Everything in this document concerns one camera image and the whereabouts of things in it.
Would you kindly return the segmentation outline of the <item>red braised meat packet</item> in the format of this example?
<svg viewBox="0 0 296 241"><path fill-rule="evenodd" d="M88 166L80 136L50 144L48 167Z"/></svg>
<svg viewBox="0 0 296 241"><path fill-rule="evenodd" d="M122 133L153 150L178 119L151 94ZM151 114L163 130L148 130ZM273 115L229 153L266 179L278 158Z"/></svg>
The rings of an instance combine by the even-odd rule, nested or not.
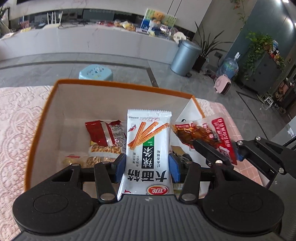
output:
<svg viewBox="0 0 296 241"><path fill-rule="evenodd" d="M193 141L202 140L227 157L231 164L237 165L234 135L225 114L216 113L199 120L173 122L171 129L190 149L194 148Z"/></svg>

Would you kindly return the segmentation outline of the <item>orange noodle snack bag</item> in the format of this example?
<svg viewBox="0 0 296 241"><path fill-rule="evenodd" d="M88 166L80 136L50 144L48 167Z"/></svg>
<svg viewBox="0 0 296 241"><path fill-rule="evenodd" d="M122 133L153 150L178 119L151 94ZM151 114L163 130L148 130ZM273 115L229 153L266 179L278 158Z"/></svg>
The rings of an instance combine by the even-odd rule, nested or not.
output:
<svg viewBox="0 0 296 241"><path fill-rule="evenodd" d="M97 143L93 143L88 151L88 158L86 160L86 167L94 167L97 163L112 163L121 154L122 147L118 146L100 146Z"/></svg>

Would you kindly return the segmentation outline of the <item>white spicy strip snack pack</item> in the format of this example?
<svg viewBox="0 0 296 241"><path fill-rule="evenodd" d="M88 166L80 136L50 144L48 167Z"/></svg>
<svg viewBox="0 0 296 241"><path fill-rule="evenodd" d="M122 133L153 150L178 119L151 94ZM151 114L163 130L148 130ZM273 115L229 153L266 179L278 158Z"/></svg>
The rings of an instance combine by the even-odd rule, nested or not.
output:
<svg viewBox="0 0 296 241"><path fill-rule="evenodd" d="M117 198L132 195L170 195L169 168L171 112L129 109L125 172Z"/></svg>

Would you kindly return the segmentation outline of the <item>red snack packet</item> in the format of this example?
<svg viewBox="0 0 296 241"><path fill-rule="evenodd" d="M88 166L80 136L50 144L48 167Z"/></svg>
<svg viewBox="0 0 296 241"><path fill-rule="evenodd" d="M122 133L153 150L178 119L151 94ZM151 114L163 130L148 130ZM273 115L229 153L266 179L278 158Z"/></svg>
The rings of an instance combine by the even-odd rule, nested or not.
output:
<svg viewBox="0 0 296 241"><path fill-rule="evenodd" d="M126 136L120 120L105 122L101 120L85 123L90 134L90 145L98 144L102 147L126 147Z"/></svg>

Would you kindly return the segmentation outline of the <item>dark seaweed snack bag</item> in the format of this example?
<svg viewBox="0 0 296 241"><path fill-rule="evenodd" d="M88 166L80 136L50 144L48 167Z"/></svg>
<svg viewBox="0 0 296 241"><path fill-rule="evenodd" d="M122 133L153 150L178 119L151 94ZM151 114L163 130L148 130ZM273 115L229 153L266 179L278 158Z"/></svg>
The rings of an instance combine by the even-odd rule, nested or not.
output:
<svg viewBox="0 0 296 241"><path fill-rule="evenodd" d="M179 146L171 146L172 153L175 154L182 162L187 164L192 163L191 156L183 151Z"/></svg>

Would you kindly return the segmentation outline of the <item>orange cardboard box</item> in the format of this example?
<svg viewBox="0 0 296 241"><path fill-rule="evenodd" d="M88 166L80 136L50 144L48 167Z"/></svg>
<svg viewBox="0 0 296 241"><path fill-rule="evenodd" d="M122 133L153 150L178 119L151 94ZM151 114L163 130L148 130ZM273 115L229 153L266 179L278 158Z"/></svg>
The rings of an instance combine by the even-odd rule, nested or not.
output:
<svg viewBox="0 0 296 241"><path fill-rule="evenodd" d="M62 79L45 104L32 142L25 189L60 171L66 154L88 152L88 121L121 121L129 109L167 110L172 121L198 120L204 113L193 95L135 84Z"/></svg>

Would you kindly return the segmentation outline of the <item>pink small heater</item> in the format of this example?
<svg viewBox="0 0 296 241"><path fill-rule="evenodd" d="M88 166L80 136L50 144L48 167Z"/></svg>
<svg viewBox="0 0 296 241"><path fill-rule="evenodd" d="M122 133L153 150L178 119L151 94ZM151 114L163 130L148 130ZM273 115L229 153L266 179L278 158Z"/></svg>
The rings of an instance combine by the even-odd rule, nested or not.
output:
<svg viewBox="0 0 296 241"><path fill-rule="evenodd" d="M231 87L231 80L228 78L227 75L219 76L214 84L214 88L216 92L222 95L225 95Z"/></svg>

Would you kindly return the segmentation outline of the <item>grey cabinet with vines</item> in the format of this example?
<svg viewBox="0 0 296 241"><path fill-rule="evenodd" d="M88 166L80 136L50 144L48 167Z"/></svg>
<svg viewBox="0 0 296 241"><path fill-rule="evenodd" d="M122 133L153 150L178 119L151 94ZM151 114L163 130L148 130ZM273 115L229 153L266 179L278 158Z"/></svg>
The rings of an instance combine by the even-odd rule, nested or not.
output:
<svg viewBox="0 0 296 241"><path fill-rule="evenodd" d="M249 32L246 38L250 40L250 45L243 61L240 80L243 87L264 95L285 68L285 60L280 55L278 42L270 35Z"/></svg>

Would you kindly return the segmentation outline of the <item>blue water jug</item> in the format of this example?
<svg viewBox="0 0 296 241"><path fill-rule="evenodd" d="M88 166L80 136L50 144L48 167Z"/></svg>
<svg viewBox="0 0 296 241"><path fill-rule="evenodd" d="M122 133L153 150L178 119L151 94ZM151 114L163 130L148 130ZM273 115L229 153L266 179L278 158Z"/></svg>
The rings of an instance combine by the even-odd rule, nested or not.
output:
<svg viewBox="0 0 296 241"><path fill-rule="evenodd" d="M239 66L237 63L239 57L240 53L237 52L233 58L226 58L223 64L217 70L216 77L226 75L231 80L239 71Z"/></svg>

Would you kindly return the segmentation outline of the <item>potted green plant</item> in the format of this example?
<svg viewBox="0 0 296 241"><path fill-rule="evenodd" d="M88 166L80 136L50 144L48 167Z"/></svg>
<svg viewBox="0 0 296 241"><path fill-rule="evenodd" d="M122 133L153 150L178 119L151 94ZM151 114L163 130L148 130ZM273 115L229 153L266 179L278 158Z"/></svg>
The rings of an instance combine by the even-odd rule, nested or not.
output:
<svg viewBox="0 0 296 241"><path fill-rule="evenodd" d="M222 30L220 33L218 33L215 37L211 39L211 33L209 33L208 36L206 36L203 26L198 27L197 23L195 23L195 25L197 28L199 42L195 40L193 40L193 42L195 42L200 47L201 52L195 61L193 69L196 70L197 72L200 72L202 69L202 66L206 62L206 58L210 53L215 51L226 52L226 50L221 49L219 46L221 44L230 44L232 42L219 40L219 37L225 32L224 30Z"/></svg>

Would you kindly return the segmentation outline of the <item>grey metal trash bin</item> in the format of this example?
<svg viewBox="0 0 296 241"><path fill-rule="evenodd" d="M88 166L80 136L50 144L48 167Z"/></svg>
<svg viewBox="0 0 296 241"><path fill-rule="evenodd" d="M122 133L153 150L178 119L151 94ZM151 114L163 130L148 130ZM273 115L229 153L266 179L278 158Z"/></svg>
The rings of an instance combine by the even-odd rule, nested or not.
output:
<svg viewBox="0 0 296 241"><path fill-rule="evenodd" d="M178 48L170 69L177 75L191 77L190 71L201 53L201 48L188 40L179 40Z"/></svg>

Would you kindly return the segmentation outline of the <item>light blue plastic stool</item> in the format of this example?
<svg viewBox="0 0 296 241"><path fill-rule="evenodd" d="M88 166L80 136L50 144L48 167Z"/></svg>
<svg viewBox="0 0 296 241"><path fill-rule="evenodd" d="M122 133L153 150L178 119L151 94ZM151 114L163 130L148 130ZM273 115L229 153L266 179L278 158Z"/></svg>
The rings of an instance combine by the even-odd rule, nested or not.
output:
<svg viewBox="0 0 296 241"><path fill-rule="evenodd" d="M113 72L106 66L92 64L85 67L79 72L78 79L112 81Z"/></svg>

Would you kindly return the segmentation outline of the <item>pink lace tablecloth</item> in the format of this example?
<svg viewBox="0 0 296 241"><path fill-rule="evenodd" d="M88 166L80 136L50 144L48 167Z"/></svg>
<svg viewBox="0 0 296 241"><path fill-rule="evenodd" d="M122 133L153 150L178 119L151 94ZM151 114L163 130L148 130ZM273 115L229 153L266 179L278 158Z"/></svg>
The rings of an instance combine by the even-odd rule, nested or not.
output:
<svg viewBox="0 0 296 241"><path fill-rule="evenodd" d="M32 142L45 104L54 86L6 87L1 89L1 240L19 234L12 205L25 191L25 174ZM204 117L223 113L234 140L241 134L226 108L217 102L196 98Z"/></svg>

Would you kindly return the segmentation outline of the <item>white TV console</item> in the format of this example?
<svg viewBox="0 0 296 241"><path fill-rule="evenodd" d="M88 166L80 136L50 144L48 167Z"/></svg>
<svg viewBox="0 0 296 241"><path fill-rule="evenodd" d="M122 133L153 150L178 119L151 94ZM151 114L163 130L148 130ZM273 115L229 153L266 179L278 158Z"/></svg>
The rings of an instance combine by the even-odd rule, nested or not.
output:
<svg viewBox="0 0 296 241"><path fill-rule="evenodd" d="M95 53L170 64L177 50L174 41L101 25L34 29L1 39L1 60L49 53Z"/></svg>

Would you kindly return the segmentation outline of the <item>teddy bear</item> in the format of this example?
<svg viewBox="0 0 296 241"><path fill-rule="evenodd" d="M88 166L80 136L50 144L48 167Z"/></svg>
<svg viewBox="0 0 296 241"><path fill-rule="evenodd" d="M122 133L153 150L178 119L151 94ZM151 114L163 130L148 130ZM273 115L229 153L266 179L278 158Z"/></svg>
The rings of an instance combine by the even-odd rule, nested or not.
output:
<svg viewBox="0 0 296 241"><path fill-rule="evenodd" d="M162 23L162 20L165 18L165 14L160 11L155 11L149 22L150 27L159 27Z"/></svg>

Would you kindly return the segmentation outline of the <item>white wifi router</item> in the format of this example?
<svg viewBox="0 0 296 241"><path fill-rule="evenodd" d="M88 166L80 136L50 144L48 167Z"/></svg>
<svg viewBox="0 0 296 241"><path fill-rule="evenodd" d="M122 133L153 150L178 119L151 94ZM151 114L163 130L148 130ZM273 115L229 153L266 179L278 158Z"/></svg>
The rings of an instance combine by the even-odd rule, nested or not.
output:
<svg viewBox="0 0 296 241"><path fill-rule="evenodd" d="M56 11L53 11L51 14L47 13L47 22L43 29L59 28L61 25L62 16L63 11L61 11L58 16Z"/></svg>

